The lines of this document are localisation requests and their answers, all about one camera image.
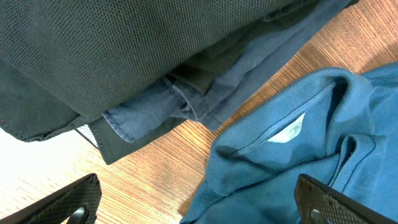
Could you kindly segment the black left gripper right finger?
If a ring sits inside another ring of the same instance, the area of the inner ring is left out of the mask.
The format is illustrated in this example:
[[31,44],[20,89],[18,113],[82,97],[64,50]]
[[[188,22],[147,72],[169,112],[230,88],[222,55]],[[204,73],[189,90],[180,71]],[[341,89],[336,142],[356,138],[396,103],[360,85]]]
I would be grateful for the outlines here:
[[294,192],[302,224],[397,224],[307,174]]

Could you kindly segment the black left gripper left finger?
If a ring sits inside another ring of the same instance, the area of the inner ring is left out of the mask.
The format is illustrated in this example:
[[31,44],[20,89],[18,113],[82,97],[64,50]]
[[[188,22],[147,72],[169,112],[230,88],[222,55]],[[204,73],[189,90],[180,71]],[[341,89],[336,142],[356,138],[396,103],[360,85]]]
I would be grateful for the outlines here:
[[1,224],[94,224],[102,196],[100,181],[88,174],[41,200],[1,219]]

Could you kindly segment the blue polo shirt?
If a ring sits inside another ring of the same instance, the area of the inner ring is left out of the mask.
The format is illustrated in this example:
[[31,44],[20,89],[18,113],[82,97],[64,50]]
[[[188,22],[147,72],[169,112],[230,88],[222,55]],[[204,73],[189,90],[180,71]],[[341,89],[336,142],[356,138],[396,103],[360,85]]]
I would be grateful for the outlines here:
[[317,70],[234,123],[182,222],[299,223],[300,174],[397,219],[396,63]]

